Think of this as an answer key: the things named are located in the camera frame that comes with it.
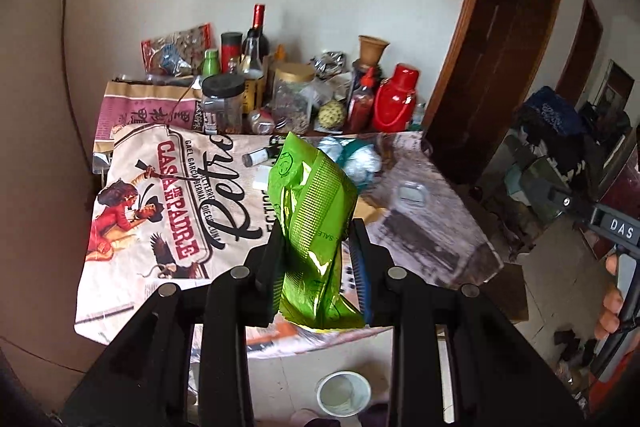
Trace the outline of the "person's right hand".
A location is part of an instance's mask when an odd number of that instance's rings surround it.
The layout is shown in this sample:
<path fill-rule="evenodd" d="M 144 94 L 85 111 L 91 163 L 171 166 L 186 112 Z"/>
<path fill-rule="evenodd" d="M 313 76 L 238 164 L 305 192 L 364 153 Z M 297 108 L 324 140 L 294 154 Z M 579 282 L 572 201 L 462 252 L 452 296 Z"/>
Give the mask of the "person's right hand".
<path fill-rule="evenodd" d="M 611 285 L 602 300 L 602 307 L 597 319 L 596 325 L 594 325 L 594 337 L 597 340 L 602 340 L 617 331 L 620 326 L 620 319 L 618 314 L 622 309 L 624 298 L 620 293 L 620 290 L 616 285 Z"/>

